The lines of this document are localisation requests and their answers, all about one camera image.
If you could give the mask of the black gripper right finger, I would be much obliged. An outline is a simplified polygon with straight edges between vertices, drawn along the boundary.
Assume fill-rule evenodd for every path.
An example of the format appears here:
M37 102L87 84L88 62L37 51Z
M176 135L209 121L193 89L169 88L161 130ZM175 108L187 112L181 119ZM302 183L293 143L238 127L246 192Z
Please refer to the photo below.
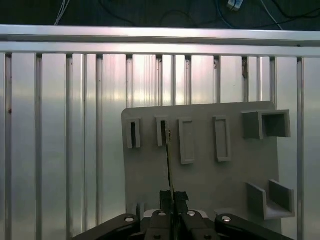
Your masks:
M179 240L283 240L284 236L230 213L218 215L214 221L191 210L186 192L174 193L174 206Z

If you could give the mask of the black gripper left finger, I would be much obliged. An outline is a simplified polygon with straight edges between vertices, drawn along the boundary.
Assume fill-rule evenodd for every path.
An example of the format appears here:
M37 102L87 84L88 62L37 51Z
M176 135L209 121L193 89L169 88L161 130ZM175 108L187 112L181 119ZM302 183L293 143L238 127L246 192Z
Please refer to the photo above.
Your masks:
M112 218L73 240L172 240L173 203L170 191L159 193L160 209L151 209L143 216L125 213Z

